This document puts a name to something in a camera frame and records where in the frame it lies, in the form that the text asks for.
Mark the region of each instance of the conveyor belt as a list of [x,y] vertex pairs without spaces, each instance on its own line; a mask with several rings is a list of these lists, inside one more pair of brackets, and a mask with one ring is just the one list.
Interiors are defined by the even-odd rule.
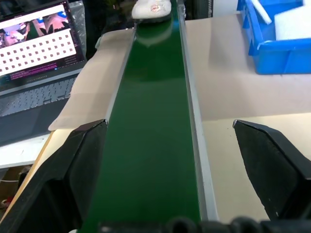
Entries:
[[115,99],[87,220],[200,220],[176,2],[171,21],[137,27]]

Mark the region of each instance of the blue plastic bin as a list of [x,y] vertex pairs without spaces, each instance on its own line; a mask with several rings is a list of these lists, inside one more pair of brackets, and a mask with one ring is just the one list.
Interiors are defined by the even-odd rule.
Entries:
[[258,74],[311,73],[311,38],[276,41],[274,15],[302,6],[302,0],[260,0],[272,23],[267,25],[251,0],[239,0],[238,11]]

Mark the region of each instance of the laptop keyboard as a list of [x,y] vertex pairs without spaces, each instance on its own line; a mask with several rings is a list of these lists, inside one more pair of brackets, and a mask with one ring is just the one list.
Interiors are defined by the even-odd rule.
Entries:
[[75,79],[76,78],[67,79],[58,83],[1,98],[0,117],[69,98]]

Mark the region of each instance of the calibration pattern on screen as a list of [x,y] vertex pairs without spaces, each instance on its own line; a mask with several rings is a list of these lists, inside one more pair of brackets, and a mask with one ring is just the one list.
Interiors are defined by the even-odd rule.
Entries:
[[0,49],[0,75],[75,55],[70,29]]

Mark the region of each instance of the beige table surface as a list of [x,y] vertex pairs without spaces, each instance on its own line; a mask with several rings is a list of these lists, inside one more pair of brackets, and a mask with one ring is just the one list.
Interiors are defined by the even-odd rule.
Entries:
[[[220,220],[267,218],[247,178],[232,123],[240,118],[266,124],[309,155],[311,76],[256,75],[236,15],[187,21],[186,27]],[[71,130],[51,134],[25,184]]]

